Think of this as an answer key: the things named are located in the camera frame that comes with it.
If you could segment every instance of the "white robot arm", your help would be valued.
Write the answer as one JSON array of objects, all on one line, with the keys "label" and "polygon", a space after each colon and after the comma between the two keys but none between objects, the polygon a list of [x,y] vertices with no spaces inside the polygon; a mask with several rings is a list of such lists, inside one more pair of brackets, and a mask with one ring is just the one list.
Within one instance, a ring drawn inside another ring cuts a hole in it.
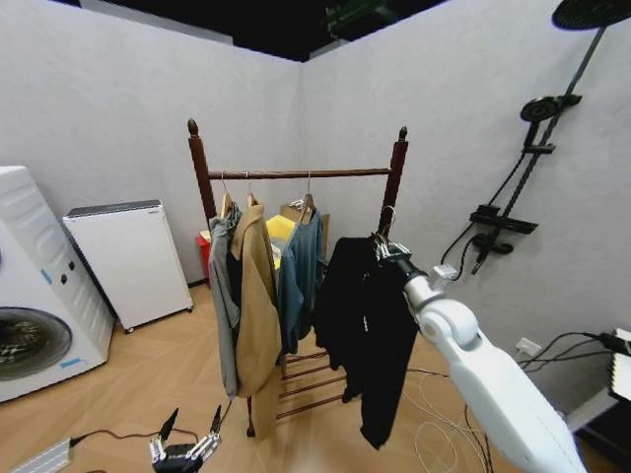
[{"label": "white robot arm", "polygon": [[450,364],[450,379],[484,432],[515,466],[536,473],[585,473],[563,419],[506,352],[493,346],[473,312],[447,299],[450,267],[428,278],[397,261],[404,293],[423,336]]}]

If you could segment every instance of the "wooden floor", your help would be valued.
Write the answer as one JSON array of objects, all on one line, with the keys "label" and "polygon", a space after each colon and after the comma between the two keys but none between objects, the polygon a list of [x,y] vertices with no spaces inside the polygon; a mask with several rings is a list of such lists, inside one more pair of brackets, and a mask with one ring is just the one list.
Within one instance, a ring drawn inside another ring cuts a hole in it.
[{"label": "wooden floor", "polygon": [[[179,313],[125,335],[116,328],[109,361],[91,372],[47,389],[0,404],[0,471],[7,471],[54,443],[95,429],[111,429],[120,435],[158,430],[175,407],[176,427],[203,435],[218,404],[226,405],[221,383],[217,328],[210,291],[191,290],[193,313]],[[301,353],[316,350],[310,335]],[[289,372],[325,363],[313,360],[291,364]],[[440,355],[418,337],[410,366],[445,370]],[[285,389],[339,376],[325,370],[285,384]],[[423,399],[419,390],[422,382]],[[286,398],[287,410],[341,393],[344,381]],[[405,393],[418,405],[434,409],[464,425],[462,400],[448,379],[410,373]],[[436,421],[408,398],[402,397],[388,443],[373,450],[359,432],[360,402],[337,401],[278,422],[274,436],[265,441],[245,437],[245,402],[237,399],[221,431],[223,443],[202,471],[241,472],[415,472],[484,471],[472,447],[456,429]],[[445,432],[454,443],[447,442]],[[418,454],[415,449],[418,431]],[[173,433],[171,441],[187,441]],[[618,471],[595,452],[583,449],[590,471]],[[513,472],[493,450],[496,472]],[[72,463],[64,471],[150,472],[146,439],[114,440],[92,436],[72,451]]]}]

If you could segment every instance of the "black jacket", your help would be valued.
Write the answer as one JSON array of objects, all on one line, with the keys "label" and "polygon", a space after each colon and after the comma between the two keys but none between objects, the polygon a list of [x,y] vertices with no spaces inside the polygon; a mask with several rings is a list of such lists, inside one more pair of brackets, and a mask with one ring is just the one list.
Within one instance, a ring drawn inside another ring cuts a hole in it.
[{"label": "black jacket", "polygon": [[346,370],[343,401],[362,394],[361,432],[374,448],[390,435],[417,332],[392,270],[377,265],[371,238],[341,238],[315,302],[316,343]]}]

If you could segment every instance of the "washing machine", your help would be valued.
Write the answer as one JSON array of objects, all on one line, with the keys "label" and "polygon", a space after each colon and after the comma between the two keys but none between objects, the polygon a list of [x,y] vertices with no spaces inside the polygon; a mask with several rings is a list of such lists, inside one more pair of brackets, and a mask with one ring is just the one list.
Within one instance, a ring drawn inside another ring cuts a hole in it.
[{"label": "washing machine", "polygon": [[112,325],[29,171],[0,167],[0,401],[104,363]]}]

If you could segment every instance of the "power outlet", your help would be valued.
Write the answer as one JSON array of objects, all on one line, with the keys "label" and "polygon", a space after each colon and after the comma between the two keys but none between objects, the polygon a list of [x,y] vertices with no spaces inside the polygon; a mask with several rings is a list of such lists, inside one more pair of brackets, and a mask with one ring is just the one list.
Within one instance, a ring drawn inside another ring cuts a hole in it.
[{"label": "power outlet", "polygon": [[534,342],[531,342],[527,338],[521,338],[515,347],[524,353],[529,354],[530,356],[535,356],[537,353],[541,351],[541,347]]}]

